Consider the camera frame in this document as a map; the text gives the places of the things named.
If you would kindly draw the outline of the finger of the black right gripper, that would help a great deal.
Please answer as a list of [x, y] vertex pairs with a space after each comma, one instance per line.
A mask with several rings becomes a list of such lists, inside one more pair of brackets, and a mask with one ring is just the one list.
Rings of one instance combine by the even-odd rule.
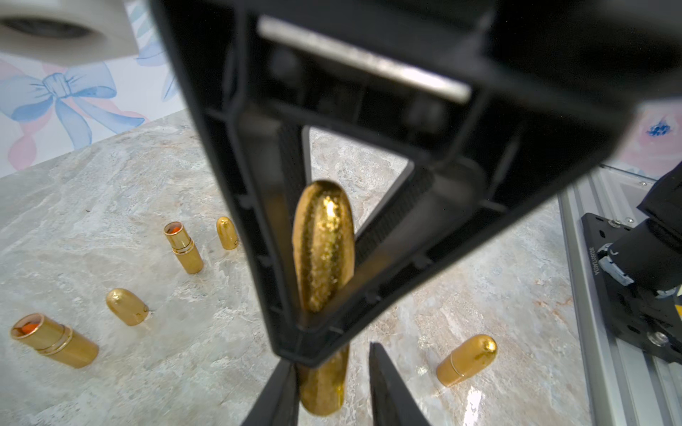
[[300, 344], [317, 367], [382, 312], [606, 159], [626, 122], [476, 122], [412, 164], [356, 236], [355, 275]]
[[291, 233], [302, 129], [266, 108], [269, 50], [242, 1], [154, 1], [156, 24], [248, 258], [273, 351], [314, 365]]

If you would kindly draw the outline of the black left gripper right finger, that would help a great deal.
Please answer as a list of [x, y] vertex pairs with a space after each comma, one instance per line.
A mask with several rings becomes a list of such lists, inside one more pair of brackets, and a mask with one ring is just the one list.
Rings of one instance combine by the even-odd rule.
[[369, 379], [374, 425], [430, 425], [380, 343], [370, 344]]

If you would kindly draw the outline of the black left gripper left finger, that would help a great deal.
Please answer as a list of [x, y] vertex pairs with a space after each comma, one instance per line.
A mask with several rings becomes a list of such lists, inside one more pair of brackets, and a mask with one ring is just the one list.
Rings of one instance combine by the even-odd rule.
[[297, 426], [299, 405], [296, 366], [281, 359], [242, 426]]

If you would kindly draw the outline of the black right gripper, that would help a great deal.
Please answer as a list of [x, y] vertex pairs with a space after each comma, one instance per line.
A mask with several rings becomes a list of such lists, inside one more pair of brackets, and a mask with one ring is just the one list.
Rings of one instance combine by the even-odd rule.
[[232, 1], [228, 172], [305, 176], [317, 128], [410, 176], [583, 176], [681, 94], [678, 1]]

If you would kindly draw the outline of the gold bullet lipstick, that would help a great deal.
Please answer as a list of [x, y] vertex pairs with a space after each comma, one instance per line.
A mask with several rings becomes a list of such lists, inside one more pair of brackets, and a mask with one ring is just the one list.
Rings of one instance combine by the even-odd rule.
[[[303, 191], [292, 246], [301, 306], [321, 312], [354, 275], [353, 215], [341, 186], [318, 180]], [[349, 351], [344, 346], [318, 368], [297, 366], [300, 401], [308, 413], [330, 416], [343, 407]]]
[[10, 337], [43, 357], [76, 369], [89, 366], [99, 355], [99, 346], [92, 340], [42, 313], [17, 321]]
[[438, 365], [436, 376], [445, 387], [462, 383], [489, 367], [495, 361], [497, 352], [497, 342], [493, 337], [475, 335], [460, 344]]

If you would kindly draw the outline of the gold lipstick cap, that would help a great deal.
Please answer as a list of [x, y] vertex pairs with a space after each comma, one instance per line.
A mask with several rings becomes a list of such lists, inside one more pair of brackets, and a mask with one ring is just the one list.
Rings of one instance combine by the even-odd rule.
[[216, 222], [218, 239], [224, 250], [235, 250], [239, 245], [236, 227], [228, 217], [219, 218]]
[[106, 296], [111, 312], [125, 325], [135, 327], [149, 316], [148, 306], [128, 289], [112, 289]]

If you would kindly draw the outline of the gold lipstick tube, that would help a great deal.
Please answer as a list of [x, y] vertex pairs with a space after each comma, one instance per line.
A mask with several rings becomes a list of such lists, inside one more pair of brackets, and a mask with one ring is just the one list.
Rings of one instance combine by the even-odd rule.
[[172, 252], [188, 274], [197, 274], [204, 269], [199, 250], [181, 222], [168, 223], [163, 228]]

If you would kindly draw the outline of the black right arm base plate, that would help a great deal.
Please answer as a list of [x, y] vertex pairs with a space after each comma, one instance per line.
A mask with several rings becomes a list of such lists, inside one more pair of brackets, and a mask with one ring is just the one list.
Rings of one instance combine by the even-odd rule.
[[581, 223], [608, 331], [681, 362], [681, 239], [647, 219], [634, 228], [587, 213]]

